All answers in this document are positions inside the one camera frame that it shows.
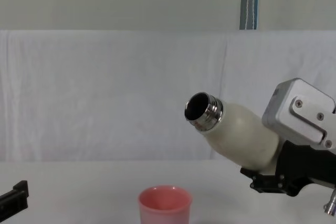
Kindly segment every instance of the pink cup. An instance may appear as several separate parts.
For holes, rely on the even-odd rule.
[[[154,186],[139,195],[141,224],[188,224],[192,196],[176,186]]]

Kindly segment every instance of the white bottle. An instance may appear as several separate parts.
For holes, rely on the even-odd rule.
[[[202,92],[188,101],[184,115],[219,154],[246,169],[274,170],[279,136],[252,111]]]

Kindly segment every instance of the wall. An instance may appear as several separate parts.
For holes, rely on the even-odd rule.
[[[259,29],[336,29],[336,0],[259,0]]]
[[[0,29],[235,30],[240,0],[0,0]]]

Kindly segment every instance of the white table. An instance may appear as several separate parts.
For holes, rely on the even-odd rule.
[[[29,184],[29,208],[7,224],[137,224],[139,192],[161,184],[193,194],[191,224],[336,222],[322,210],[330,189],[259,194],[229,161],[1,163],[0,176],[1,193],[23,179]]]

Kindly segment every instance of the screw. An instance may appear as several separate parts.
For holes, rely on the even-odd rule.
[[[295,101],[295,106],[298,107],[298,108],[301,108],[302,104],[303,104],[303,102],[301,100],[296,100]]]
[[[326,140],[324,146],[329,149],[332,146],[332,142],[330,140]]]
[[[322,121],[324,119],[323,113],[318,113],[316,118],[317,118],[317,120]]]

